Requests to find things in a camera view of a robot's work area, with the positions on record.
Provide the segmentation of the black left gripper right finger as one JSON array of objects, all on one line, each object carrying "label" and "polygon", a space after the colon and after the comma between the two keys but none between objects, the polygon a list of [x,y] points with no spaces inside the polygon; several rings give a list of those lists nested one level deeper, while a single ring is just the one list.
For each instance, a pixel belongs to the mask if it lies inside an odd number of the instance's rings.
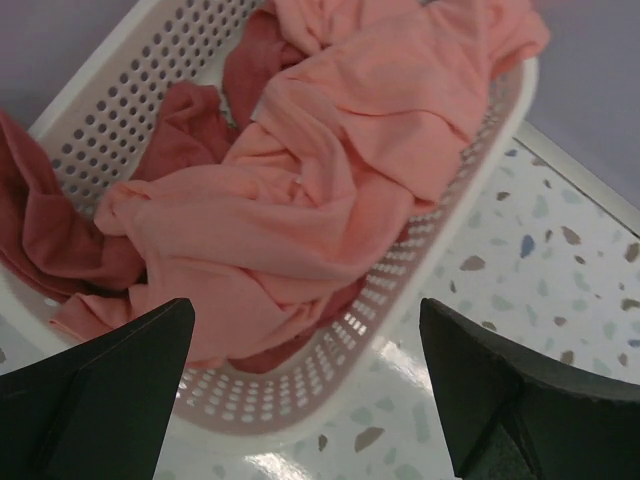
[{"label": "black left gripper right finger", "polygon": [[419,330],[459,479],[636,479],[639,388],[551,359],[435,299]]}]

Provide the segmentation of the salmon pink t shirt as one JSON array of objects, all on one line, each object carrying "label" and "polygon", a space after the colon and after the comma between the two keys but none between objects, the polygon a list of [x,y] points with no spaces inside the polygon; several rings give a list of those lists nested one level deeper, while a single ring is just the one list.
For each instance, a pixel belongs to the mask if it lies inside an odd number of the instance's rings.
[{"label": "salmon pink t shirt", "polygon": [[432,210],[475,138],[492,80],[549,31],[527,1],[268,1],[301,62],[272,77],[226,157],[112,187],[95,215],[147,281],[76,295],[53,324],[87,341],[189,299],[188,358],[217,366],[310,330],[413,215]]}]

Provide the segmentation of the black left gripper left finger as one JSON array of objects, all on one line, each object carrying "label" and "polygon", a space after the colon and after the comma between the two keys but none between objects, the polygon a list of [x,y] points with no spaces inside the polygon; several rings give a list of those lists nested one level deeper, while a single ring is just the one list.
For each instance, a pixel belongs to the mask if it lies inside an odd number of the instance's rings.
[{"label": "black left gripper left finger", "polygon": [[3,375],[2,478],[152,478],[194,323],[174,299]]}]

